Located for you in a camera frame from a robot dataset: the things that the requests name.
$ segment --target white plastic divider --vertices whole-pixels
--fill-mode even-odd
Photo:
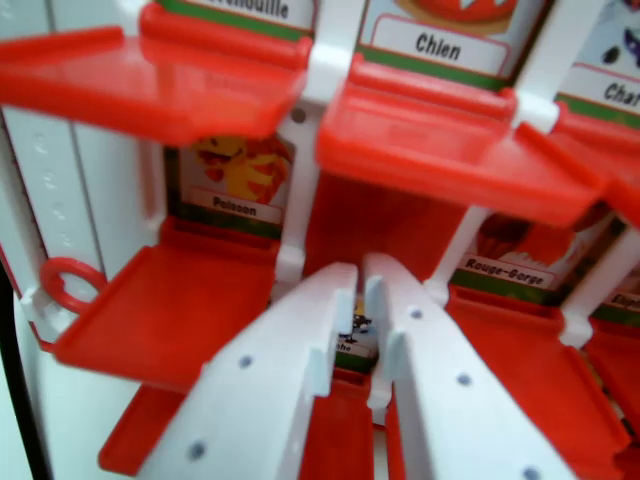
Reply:
[[[7,261],[6,267],[15,280],[18,293],[24,295],[38,288],[38,272],[46,254],[3,129],[0,129],[0,219],[0,247]]]
[[[306,123],[296,140],[298,148],[276,261],[276,280],[290,286],[302,278],[306,259],[305,239],[320,173],[315,162],[318,126],[325,108],[349,74],[365,3],[318,2],[308,80],[299,105],[306,113]]]
[[[518,107],[511,122],[553,130],[554,99],[604,6],[602,0],[556,0],[515,84]]]
[[[378,326],[382,372],[394,383],[407,478],[576,478],[406,268],[370,254],[364,273],[365,315]]]
[[[604,5],[604,0],[556,0],[516,80],[516,92],[553,102]]]
[[[589,316],[640,262],[640,232],[628,225],[560,306],[565,325],[560,341],[584,347],[593,336]]]
[[[49,17],[44,0],[0,1],[0,40],[49,32]],[[40,284],[38,272],[46,260],[40,234],[32,223],[29,199],[22,191],[13,149],[4,129],[0,130],[0,246],[7,268],[20,294],[36,290]]]
[[[298,478],[314,397],[329,394],[338,333],[352,329],[357,277],[354,265],[325,267],[228,343],[138,478]]]
[[[444,307],[449,302],[449,280],[451,280],[451,276],[458,268],[462,256],[466,253],[471,241],[482,226],[482,222],[490,214],[491,211],[483,207],[471,206],[467,208],[440,259],[440,263],[438,263],[431,277],[424,281],[427,292],[441,307]]]
[[[119,25],[135,35],[147,0],[51,0],[56,31]],[[101,128],[73,123],[83,180],[107,279],[145,245],[158,242],[166,217],[162,147]]]

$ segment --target red plastic shelf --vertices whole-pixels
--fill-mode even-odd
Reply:
[[[570,137],[590,167],[611,177],[604,198],[640,228],[640,135],[623,125],[576,115],[563,106],[554,137]]]
[[[54,346],[74,366],[186,393],[202,364],[267,307],[269,250],[165,228]]]
[[[306,82],[298,43],[147,6],[140,37],[118,27],[7,42],[0,103],[182,145],[273,133]]]
[[[181,393],[141,386],[100,450],[100,468],[136,476],[183,400]]]
[[[597,319],[591,323],[589,361],[633,429],[640,432],[640,331]]]
[[[451,288],[447,311],[580,478],[620,479],[630,439],[580,352],[558,340],[557,309]]]
[[[366,377],[336,370],[331,394],[316,398],[313,405],[302,480],[373,480],[373,420],[366,404],[368,394]],[[142,386],[102,448],[100,466],[136,475],[183,398]]]
[[[321,124],[327,172],[553,225],[575,221],[604,191],[569,149],[509,127],[512,94],[367,63],[357,57]]]

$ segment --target plastic rivet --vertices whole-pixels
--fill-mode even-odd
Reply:
[[[525,480],[540,480],[540,474],[535,468],[527,467],[524,469],[522,476]]]
[[[253,363],[253,358],[251,358],[251,355],[245,355],[238,363],[240,364],[240,368],[247,368]]]
[[[458,375],[458,383],[460,385],[463,385],[465,387],[468,387],[469,385],[471,385],[471,377],[469,375],[467,375],[466,373],[461,373],[460,375]]]
[[[195,442],[193,445],[189,447],[189,451],[187,452],[187,458],[195,462],[200,460],[206,451],[206,447],[203,442]]]

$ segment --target cartoon illustration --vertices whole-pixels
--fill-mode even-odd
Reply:
[[[211,137],[193,150],[211,181],[223,182],[233,197],[262,204],[271,202],[291,170],[291,154],[275,135],[264,140]]]
[[[572,262],[587,248],[578,234],[593,227],[609,212],[605,203],[598,202],[571,228],[550,227],[493,214],[478,232],[478,255],[498,260],[510,252],[522,253],[546,267],[565,258]]]
[[[421,23],[471,35],[505,33],[518,0],[395,0]]]
[[[427,11],[458,22],[482,22],[504,18],[517,0],[416,0]]]
[[[613,20],[616,15],[625,15],[626,17],[630,13],[640,10],[640,0],[623,0],[622,3],[627,9],[618,10],[617,14],[611,11],[605,17],[605,21]],[[610,3],[609,6],[615,6],[615,2]],[[634,58],[636,66],[640,68],[640,28],[624,27],[621,35],[619,35],[619,42],[620,44],[613,45],[602,54],[602,63],[605,65],[615,64],[621,58],[622,52],[626,50]]]

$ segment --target white plastic panel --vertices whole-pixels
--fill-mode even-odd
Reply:
[[[24,294],[38,287],[38,271],[46,255],[18,175],[11,145],[0,129],[0,246],[16,287]]]
[[[71,257],[102,270],[69,123],[15,108],[4,113],[48,256]],[[71,276],[65,281],[76,298],[95,296],[83,280]]]
[[[0,40],[48,31],[45,0],[0,0]]]
[[[149,0],[51,0],[57,31],[119,25],[135,34]],[[145,245],[166,217],[162,148],[152,142],[73,123],[84,182],[108,279]]]
[[[367,255],[364,269],[407,478],[575,479],[417,279],[388,255]]]
[[[337,334],[352,328],[357,275],[325,267],[227,344],[138,477],[298,478],[314,397],[329,394]]]
[[[97,457],[139,384],[60,364],[40,350],[15,298],[13,305],[31,407],[53,478],[130,480],[102,470]],[[3,480],[23,480],[0,472]]]
[[[74,124],[107,279],[145,245],[158,243],[166,217],[162,147]]]
[[[276,279],[289,284],[300,281],[306,260],[305,240],[319,169],[315,162],[315,142],[324,109],[349,74],[360,32],[365,0],[323,0],[316,2],[314,44],[309,56],[308,82],[299,107],[306,120],[297,128],[285,120],[279,132],[296,144],[296,158],[289,187]]]

